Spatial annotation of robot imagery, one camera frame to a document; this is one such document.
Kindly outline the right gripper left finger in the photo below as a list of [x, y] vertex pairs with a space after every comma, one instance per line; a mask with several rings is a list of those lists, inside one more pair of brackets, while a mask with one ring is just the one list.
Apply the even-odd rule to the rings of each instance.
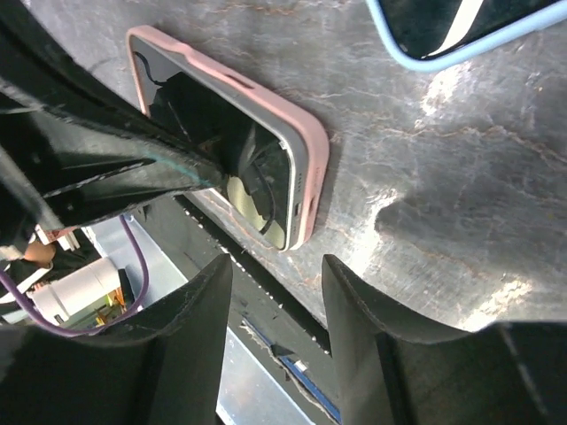
[[219, 255], [94, 336], [2, 327], [2, 423], [215, 423], [232, 276]]

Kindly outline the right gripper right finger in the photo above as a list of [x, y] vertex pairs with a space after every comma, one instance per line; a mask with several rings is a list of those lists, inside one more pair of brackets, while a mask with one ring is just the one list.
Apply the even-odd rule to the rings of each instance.
[[345, 424], [563, 424], [566, 326], [432, 320], [322, 259], [322, 295]]

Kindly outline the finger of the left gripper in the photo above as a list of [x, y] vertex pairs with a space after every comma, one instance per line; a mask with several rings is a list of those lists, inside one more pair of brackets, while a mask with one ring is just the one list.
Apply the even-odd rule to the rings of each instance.
[[1, 4], [1, 183], [46, 228], [221, 185], [221, 167], [78, 65], [20, 1]]

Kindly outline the pink phone case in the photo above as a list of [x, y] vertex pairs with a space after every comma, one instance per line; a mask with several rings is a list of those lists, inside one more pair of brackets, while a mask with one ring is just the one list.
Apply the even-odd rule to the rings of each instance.
[[[277, 95], [274, 91], [155, 27], [143, 25], [130, 28], [126, 35], [127, 46], [130, 35], [139, 35], [145, 40], [156, 43], [167, 52], [183, 55], [190, 65], [213, 76], [217, 81], [223, 81], [236, 89], [242, 90], [253, 102], [267, 108], [298, 132], [307, 152], [307, 169], [302, 174], [305, 193], [301, 197], [299, 208], [299, 242], [295, 243], [289, 250], [298, 249], [313, 233], [322, 183], [329, 161], [330, 142], [321, 122], [311, 113]], [[128, 56], [136, 85], [136, 71], [129, 46]], [[141, 103], [142, 97], [137, 85], [136, 92], [143, 113], [149, 116]]]

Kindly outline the light blue phone case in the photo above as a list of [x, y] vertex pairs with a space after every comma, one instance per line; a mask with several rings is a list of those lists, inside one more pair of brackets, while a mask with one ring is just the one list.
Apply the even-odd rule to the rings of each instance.
[[545, 29], [566, 20], [566, 1], [556, 1], [555, 4], [539, 12], [535, 12], [475, 42], [448, 52], [443, 56], [430, 58], [428, 60], [418, 60], [404, 53], [393, 39], [392, 33], [387, 26], [384, 13], [380, 8], [379, 3], [381, 1], [388, 0], [368, 1], [366, 5], [369, 8], [371, 18], [384, 47], [400, 65], [411, 71], [424, 73], [442, 71], [448, 67], [458, 65], [475, 56], [493, 50], [505, 43], [512, 42], [521, 36]]

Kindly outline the white phone black screen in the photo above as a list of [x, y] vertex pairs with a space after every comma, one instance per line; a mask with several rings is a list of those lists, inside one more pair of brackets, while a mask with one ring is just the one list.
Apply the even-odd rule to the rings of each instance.
[[130, 35], [150, 118], [206, 151], [227, 174], [220, 196], [280, 251], [299, 242], [307, 152], [296, 130], [245, 93], [139, 35]]

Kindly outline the blue phone black screen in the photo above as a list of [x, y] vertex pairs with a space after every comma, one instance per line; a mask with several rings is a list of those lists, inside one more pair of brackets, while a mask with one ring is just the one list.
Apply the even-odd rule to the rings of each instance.
[[555, 3], [555, 0], [395, 0], [379, 4], [401, 50], [411, 58], [428, 60], [473, 43]]

